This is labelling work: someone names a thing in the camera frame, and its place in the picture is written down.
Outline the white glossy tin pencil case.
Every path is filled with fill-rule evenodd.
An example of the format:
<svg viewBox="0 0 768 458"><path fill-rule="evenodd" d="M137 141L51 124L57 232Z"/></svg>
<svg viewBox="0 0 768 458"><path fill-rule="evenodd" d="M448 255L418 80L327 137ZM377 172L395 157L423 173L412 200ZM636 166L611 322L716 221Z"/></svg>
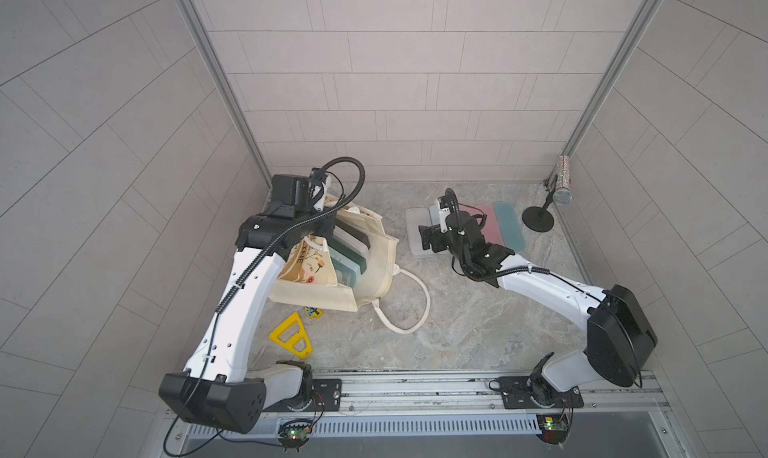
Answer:
<svg viewBox="0 0 768 458"><path fill-rule="evenodd" d="M439 224L438 211L435 205L429 208L411 208L405 211L405 225L408 247L411 255L416 259L429 258L436 255L447 255L447 249L434 252L431 248L425 249L420 233L421 227L431 227Z"/></svg>

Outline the teal translucent pencil case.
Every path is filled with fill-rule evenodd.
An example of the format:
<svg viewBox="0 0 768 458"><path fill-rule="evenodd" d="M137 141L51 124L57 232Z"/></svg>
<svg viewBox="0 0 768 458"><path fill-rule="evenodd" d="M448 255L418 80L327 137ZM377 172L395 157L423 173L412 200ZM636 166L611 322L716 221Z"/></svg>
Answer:
<svg viewBox="0 0 768 458"><path fill-rule="evenodd" d="M517 254L524 252L526 249L525 237L514 205L510 202L498 201L493 204L493 210L504 246Z"/></svg>

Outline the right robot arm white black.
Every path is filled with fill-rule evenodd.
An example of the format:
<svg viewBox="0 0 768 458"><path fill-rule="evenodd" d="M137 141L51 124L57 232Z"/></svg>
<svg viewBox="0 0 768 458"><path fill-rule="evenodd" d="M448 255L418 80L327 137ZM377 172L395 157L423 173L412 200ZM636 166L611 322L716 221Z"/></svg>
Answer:
<svg viewBox="0 0 768 458"><path fill-rule="evenodd" d="M584 349L550 352L537 363L523 386L530 401L540 408L560 406L578 386L597 380L642 387L642 368L658 338L634 294L620 285L603 289L562 277L488 243L481 222L463 210L443 210L438 224L416 222L410 228L420 249L448 252L467 279L523 295L586 333Z"/></svg>

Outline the pale mint pencil case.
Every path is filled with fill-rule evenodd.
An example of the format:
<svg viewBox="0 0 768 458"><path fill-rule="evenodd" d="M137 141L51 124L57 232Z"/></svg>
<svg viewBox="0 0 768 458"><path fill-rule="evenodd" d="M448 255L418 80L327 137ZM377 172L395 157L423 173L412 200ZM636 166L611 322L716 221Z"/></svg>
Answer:
<svg viewBox="0 0 768 458"><path fill-rule="evenodd" d="M440 208L438 205L431 205L429 207L429 217L430 217L431 225L432 226L439 225L441 223L441 220L445 218L447 214L448 214L448 211Z"/></svg>

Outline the floral canvas tote bag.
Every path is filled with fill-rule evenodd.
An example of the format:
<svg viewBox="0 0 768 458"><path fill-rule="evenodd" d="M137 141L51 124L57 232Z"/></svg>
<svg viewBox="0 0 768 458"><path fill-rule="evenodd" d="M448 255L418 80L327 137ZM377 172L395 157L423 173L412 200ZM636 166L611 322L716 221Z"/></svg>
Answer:
<svg viewBox="0 0 768 458"><path fill-rule="evenodd" d="M370 304L386 328L413 334L426 323L432 300L424 282L395 263L397 244L385 232L380 215L351 203L336 214L330 237L310 235L293 248L269 299L345 312ZM414 280L425 295L422 316L407 329L391 323L381 309L381 299L397 275Z"/></svg>

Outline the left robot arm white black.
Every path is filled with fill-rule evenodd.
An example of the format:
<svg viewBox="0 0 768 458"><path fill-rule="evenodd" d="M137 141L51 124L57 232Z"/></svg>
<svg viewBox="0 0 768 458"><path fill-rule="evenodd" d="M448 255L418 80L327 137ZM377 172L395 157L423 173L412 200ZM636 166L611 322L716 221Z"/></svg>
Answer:
<svg viewBox="0 0 768 458"><path fill-rule="evenodd" d="M248 360L265 304L292 249L309 235L332 235L334 226L330 209L294 218L262 213L241 224L231 274L207 331L184 369L166 374L159 387L160 398L178 418L248 433L269 407L311 402L309 365L284 361L250 378Z"/></svg>

